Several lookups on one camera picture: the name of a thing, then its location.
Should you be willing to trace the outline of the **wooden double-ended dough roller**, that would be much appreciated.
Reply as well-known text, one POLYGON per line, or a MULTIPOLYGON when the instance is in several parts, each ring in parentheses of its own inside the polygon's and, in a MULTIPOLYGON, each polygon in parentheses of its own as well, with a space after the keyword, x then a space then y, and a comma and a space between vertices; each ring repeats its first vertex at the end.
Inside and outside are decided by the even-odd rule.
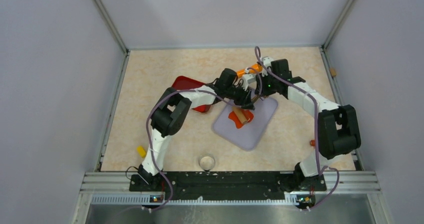
POLYGON ((248 110, 246 109, 234 107, 232 111, 234 112, 234 114, 242 125, 249 123, 252 120, 252 118, 250 118, 250 116, 248 115, 248 110))

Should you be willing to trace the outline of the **orange-red dough lump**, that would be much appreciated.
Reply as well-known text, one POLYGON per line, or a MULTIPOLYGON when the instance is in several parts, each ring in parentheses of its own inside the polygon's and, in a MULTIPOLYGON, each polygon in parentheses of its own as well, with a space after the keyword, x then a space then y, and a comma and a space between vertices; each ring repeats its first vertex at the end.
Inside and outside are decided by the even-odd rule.
POLYGON ((254 114, 250 110, 232 108, 228 115, 228 118, 235 124, 236 129, 241 129, 246 124, 253 121, 254 114))

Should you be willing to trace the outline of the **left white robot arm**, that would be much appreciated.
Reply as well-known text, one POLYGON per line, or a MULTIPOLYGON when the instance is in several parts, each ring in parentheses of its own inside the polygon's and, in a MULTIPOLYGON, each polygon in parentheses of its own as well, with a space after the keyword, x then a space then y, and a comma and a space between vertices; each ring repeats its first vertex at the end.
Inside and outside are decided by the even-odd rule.
POLYGON ((179 132, 190 109, 214 105, 223 101, 233 107, 254 110, 255 99, 249 84, 260 76, 254 68, 245 69, 242 76, 225 68, 211 83, 186 90, 167 88, 147 118, 148 154, 138 168, 142 185, 155 190, 160 185, 166 150, 173 135, 179 132))

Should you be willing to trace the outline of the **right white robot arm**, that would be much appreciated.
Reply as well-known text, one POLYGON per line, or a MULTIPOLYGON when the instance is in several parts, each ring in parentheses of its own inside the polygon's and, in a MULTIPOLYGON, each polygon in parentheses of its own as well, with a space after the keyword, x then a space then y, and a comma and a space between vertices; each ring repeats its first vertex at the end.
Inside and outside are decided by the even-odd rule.
POLYGON ((308 189, 314 178, 332 161, 361 146, 357 113, 352 105, 340 105, 313 89, 302 77, 294 77, 286 59, 257 62, 262 67, 262 89, 266 95, 278 93, 298 104, 314 119, 314 152, 295 166, 293 183, 308 189))

